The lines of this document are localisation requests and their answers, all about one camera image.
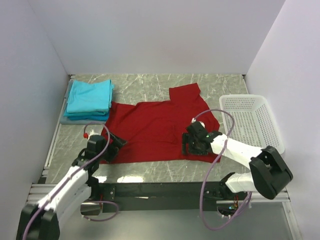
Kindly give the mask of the red t shirt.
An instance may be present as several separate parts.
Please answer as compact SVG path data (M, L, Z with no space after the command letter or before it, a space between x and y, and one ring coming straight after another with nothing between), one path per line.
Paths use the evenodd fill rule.
M139 102L136 105L112 102L105 125L119 138L126 140L114 164L190 160L212 163L216 155L184 155L183 133L192 118L206 129L217 131L218 120L200 95L197 83L169 89L169 100Z

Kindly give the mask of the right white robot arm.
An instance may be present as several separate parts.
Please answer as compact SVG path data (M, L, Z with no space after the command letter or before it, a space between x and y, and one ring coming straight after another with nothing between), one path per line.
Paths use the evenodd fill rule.
M227 174L220 182L218 192L230 200L240 192L258 192L273 200L292 180L293 174L273 146L251 146L219 132L208 132L204 124L195 121L182 134L182 154L225 156L249 169L248 173Z

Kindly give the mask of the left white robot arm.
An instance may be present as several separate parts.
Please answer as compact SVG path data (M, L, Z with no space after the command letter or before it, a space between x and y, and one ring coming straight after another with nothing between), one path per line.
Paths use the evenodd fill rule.
M101 161L110 163L127 141L109 133L83 135L83 148L62 180L36 204L26 204L21 211L16 239L57 240L61 228L82 203L96 204L102 210L106 201L99 180L93 176Z

